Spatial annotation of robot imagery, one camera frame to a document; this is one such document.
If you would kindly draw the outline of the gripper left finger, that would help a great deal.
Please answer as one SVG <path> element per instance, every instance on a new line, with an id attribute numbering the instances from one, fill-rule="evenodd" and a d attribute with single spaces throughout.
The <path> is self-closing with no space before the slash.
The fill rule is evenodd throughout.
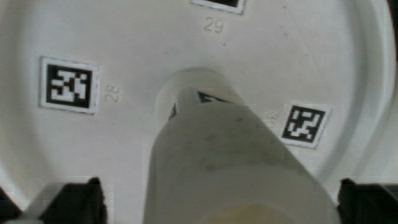
<path id="1" fill-rule="evenodd" d="M 102 181 L 50 185 L 22 209 L 0 187 L 0 224 L 109 224 Z"/>

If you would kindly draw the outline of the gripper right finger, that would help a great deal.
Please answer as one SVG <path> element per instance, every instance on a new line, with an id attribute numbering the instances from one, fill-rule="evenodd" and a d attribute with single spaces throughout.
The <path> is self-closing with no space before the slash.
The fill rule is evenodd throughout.
<path id="1" fill-rule="evenodd" d="M 398 184 L 344 179 L 338 212 L 344 224 L 398 224 Z"/>

